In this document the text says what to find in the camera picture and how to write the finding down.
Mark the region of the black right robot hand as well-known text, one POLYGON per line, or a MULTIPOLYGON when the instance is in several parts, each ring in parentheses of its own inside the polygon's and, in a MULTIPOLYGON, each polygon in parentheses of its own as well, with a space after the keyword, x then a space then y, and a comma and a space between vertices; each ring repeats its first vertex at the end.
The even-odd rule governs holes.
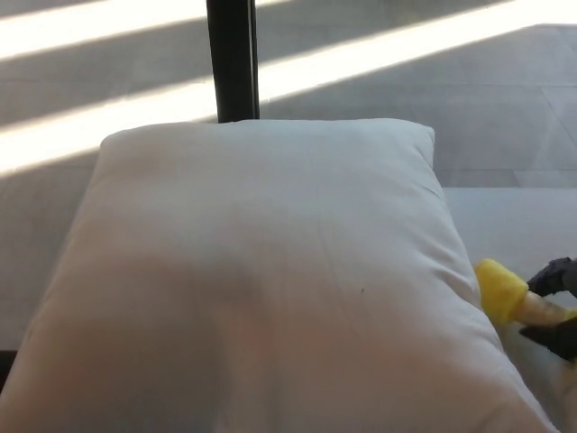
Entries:
POLYGON ((576 297, 576 260, 565 257, 552 260, 528 282, 523 300, 524 326, 519 334, 547 348, 565 361, 576 362, 576 310, 562 309, 546 297, 568 292, 576 297))

